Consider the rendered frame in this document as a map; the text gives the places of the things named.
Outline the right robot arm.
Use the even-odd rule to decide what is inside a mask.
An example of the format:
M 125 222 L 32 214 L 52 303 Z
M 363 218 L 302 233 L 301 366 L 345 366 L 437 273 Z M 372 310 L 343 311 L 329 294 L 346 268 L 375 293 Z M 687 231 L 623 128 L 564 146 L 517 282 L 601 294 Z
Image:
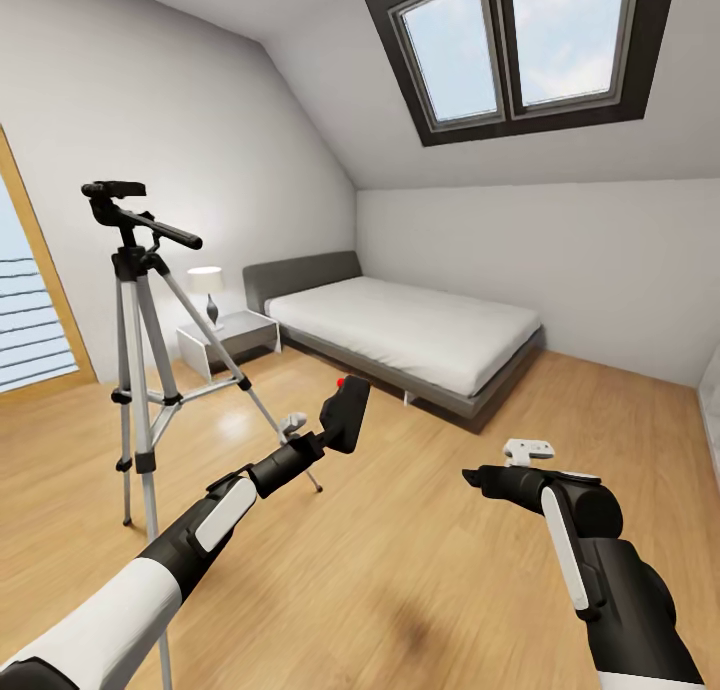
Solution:
M 622 510 L 598 476 L 534 468 L 554 456 L 542 440 L 510 440 L 504 466 L 463 469 L 473 488 L 546 517 L 601 690 L 707 690 L 675 630 L 672 594 L 636 547 L 619 539 Z

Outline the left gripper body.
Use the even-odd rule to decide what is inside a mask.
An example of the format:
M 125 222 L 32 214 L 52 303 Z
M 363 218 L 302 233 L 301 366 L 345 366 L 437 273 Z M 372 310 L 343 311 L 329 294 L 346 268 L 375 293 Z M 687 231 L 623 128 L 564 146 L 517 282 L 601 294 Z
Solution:
M 297 440 L 288 442 L 288 444 L 279 447 L 269 455 L 277 464 L 284 485 L 303 473 L 303 471 L 307 471 L 315 461 L 322 459 L 324 456 L 324 449 L 313 431 L 309 431 Z

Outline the camera tripod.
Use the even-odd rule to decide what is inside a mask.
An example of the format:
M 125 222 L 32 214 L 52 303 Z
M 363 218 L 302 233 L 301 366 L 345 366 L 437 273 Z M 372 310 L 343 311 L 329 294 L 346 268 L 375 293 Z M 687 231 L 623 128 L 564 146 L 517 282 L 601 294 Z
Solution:
M 130 468 L 132 468 L 132 458 L 130 457 L 130 402 L 132 402 L 134 428 L 136 428 L 136 448 L 138 448 L 137 452 L 134 452 L 134 456 L 136 458 L 136 472 L 142 474 L 148 546 L 150 546 L 161 535 L 158 533 L 154 490 L 154 470 L 156 470 L 154 446 L 162 438 L 164 428 L 168 426 L 172 416 L 178 410 L 182 410 L 186 402 L 237 384 L 241 390 L 248 392 L 276 432 L 278 432 L 278 425 L 252 391 L 252 384 L 246 374 L 240 372 L 236 364 L 232 362 L 230 355 L 209 328 L 209 321 L 204 320 L 172 275 L 170 268 L 161 256 L 156 253 L 160 248 L 161 237 L 178 242 L 187 248 L 191 248 L 191 250 L 202 249 L 204 246 L 202 238 L 168 224 L 156 222 L 156 218 L 149 211 L 138 214 L 132 210 L 124 210 L 119 205 L 114 204 L 112 198 L 123 200 L 125 196 L 147 196 L 146 184 L 141 182 L 94 181 L 93 184 L 83 185 L 81 192 L 89 198 L 95 220 L 102 226 L 119 228 L 124 243 L 124 246 L 118 247 L 118 253 L 112 254 L 116 276 L 119 362 L 119 376 L 117 378 L 119 386 L 114 388 L 111 398 L 114 402 L 120 402 L 122 412 L 122 458 L 116 463 L 116 470 L 117 472 L 124 472 L 124 524 L 128 525 L 130 523 Z M 148 251 L 146 251 L 145 246 L 138 246 L 136 243 L 134 236 L 136 226 L 146 226 L 153 230 L 152 235 L 155 244 Z M 233 374 L 232 378 L 209 383 L 207 386 L 184 392 L 184 394 L 178 391 L 148 281 L 148 270 L 150 269 L 157 270 L 159 275 L 164 278 L 165 282 L 193 317 L 195 323 L 217 350 L 226 366 L 230 368 Z M 142 312 L 164 392 L 146 388 L 140 311 Z M 152 423 L 148 412 L 148 402 L 155 402 L 162 406 Z M 278 442 L 280 442 L 279 432 Z M 170 652 L 166 632 L 165 629 L 158 639 L 162 682 L 163 690 L 172 690 Z

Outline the digital camera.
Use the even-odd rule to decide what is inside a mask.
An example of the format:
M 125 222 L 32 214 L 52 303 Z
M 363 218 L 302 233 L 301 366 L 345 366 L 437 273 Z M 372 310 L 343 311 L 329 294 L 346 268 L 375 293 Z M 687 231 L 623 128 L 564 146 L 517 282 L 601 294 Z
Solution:
M 327 445 L 329 449 L 351 454 L 356 449 L 371 382 L 353 377 L 338 378 L 338 390 L 322 406 L 319 421 L 324 430 L 336 427 L 339 423 L 344 429 Z

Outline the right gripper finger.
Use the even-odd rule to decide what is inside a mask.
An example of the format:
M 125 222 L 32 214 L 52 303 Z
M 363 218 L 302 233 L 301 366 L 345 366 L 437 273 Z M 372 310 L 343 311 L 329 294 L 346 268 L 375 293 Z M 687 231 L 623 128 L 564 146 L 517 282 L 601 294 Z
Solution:
M 478 470 L 463 469 L 462 476 L 472 484 L 472 486 L 480 486 L 481 484 L 481 468 Z

